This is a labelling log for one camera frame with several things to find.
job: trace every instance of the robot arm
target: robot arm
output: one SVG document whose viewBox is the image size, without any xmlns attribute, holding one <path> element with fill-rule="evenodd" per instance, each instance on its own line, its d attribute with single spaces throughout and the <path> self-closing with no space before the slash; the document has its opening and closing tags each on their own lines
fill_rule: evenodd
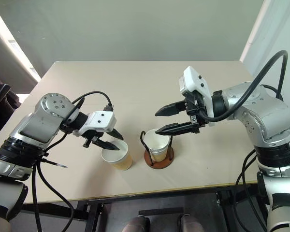
<svg viewBox="0 0 290 232">
<path fill-rule="evenodd" d="M 210 91 L 206 81 L 192 67 L 179 79 L 185 100 L 162 107 L 156 116 L 171 116 L 186 110 L 190 122 L 167 125 L 156 131 L 161 135 L 199 133 L 209 117 L 231 109 L 250 86 L 241 83 L 225 90 Z M 290 232 L 290 109 L 279 99 L 269 96 L 258 85 L 247 100 L 227 120 L 243 123 L 258 156 L 258 185 L 270 205 L 267 228 L 271 232 Z"/>
<path fill-rule="evenodd" d="M 114 129 L 116 119 L 111 105 L 104 111 L 88 115 L 79 111 L 69 99 L 58 93 L 44 95 L 34 113 L 24 117 L 0 148 L 0 232 L 9 231 L 9 220 L 17 215 L 28 192 L 27 186 L 17 181 L 29 178 L 34 165 L 47 156 L 47 147 L 58 131 L 73 133 L 105 149 L 119 150 L 115 145 L 100 140 L 103 133 L 123 139 Z"/>
</svg>

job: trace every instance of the paper cup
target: paper cup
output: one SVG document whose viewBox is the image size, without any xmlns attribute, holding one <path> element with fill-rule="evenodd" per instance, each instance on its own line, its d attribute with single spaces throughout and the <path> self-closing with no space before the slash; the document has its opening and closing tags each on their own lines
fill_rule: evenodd
<svg viewBox="0 0 290 232">
<path fill-rule="evenodd" d="M 113 151 L 102 149 L 102 159 L 119 170 L 127 170 L 130 168 L 132 165 L 132 158 L 128 151 L 128 145 L 122 140 L 114 140 L 111 143 L 116 145 L 119 150 Z"/>
<path fill-rule="evenodd" d="M 144 135 L 144 143 L 149 148 L 151 158 L 156 162 L 165 159 L 170 142 L 170 136 L 156 134 L 158 129 L 152 129 Z"/>
</svg>

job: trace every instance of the floor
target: floor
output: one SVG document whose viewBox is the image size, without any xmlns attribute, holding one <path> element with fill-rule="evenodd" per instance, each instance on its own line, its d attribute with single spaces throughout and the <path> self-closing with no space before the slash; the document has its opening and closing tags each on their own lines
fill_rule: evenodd
<svg viewBox="0 0 290 232">
<path fill-rule="evenodd" d="M 121 232 L 125 224 L 138 215 L 139 210 L 183 207 L 185 213 L 195 216 L 206 232 L 226 232 L 223 212 L 216 203 L 215 194 L 197 194 L 189 196 L 130 200 L 115 202 L 104 206 L 107 216 L 106 227 L 99 232 Z M 252 231 L 262 231 L 253 216 L 248 202 L 238 204 L 238 212 L 244 224 Z M 175 232 L 178 214 L 149 216 L 151 232 Z M 41 216 L 44 232 L 59 232 L 67 223 L 66 219 Z M 12 232 L 36 232 L 34 214 L 20 213 L 11 220 Z M 85 231 L 86 221 L 74 220 L 68 232 Z"/>
</svg>

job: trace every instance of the round wooden base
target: round wooden base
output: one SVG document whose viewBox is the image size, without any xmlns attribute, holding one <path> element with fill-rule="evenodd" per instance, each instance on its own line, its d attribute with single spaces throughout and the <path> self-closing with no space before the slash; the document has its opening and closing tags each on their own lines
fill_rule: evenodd
<svg viewBox="0 0 290 232">
<path fill-rule="evenodd" d="M 167 153 L 165 159 L 163 161 L 161 161 L 161 162 L 153 161 L 153 165 L 151 165 L 149 156 L 150 156 L 150 154 L 145 150 L 144 159 L 145 159 L 146 164 L 149 167 L 154 168 L 154 169 L 162 169 L 162 168 L 166 168 L 167 166 L 169 166 L 173 162 L 173 160 L 174 160 L 174 150 L 173 150 L 173 148 L 168 149 L 168 153 Z"/>
</svg>

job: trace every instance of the beige tabletop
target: beige tabletop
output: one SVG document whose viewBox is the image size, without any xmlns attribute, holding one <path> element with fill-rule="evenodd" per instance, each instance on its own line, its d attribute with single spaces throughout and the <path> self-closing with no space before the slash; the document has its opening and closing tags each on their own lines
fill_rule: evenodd
<svg viewBox="0 0 290 232">
<path fill-rule="evenodd" d="M 115 128 L 128 144 L 133 164 L 126 171 L 118 171 L 102 160 L 101 148 L 95 145 L 84 148 L 84 138 L 68 135 L 49 151 L 48 156 L 49 160 L 68 168 L 42 163 L 45 178 L 67 199 L 233 184 L 245 156 L 253 149 L 239 121 L 225 120 L 214 127 L 201 128 L 200 134 L 175 136 L 175 159 L 165 169 L 151 169 L 143 159 L 144 147 L 139 140 L 141 131 L 189 121 L 185 112 L 171 117 L 155 117 L 155 112 L 162 106 L 183 100 L 178 78 L 188 65 L 207 80 L 211 91 L 252 80 L 239 61 L 56 62 L 4 126 L 0 132 L 0 145 L 22 117 L 34 110 L 42 95 L 57 92 L 74 100 L 86 92 L 100 90 L 108 94 L 114 104 Z M 106 103 L 104 97 L 90 95 L 81 111 L 102 110 Z M 111 141 L 112 137 L 106 134 L 102 139 Z M 246 173 L 247 181 L 256 180 L 257 170 L 254 163 Z M 25 202 L 31 203 L 31 180 L 25 183 L 29 187 Z M 37 193 L 39 202 L 59 200 L 40 180 L 37 181 Z"/>
</svg>

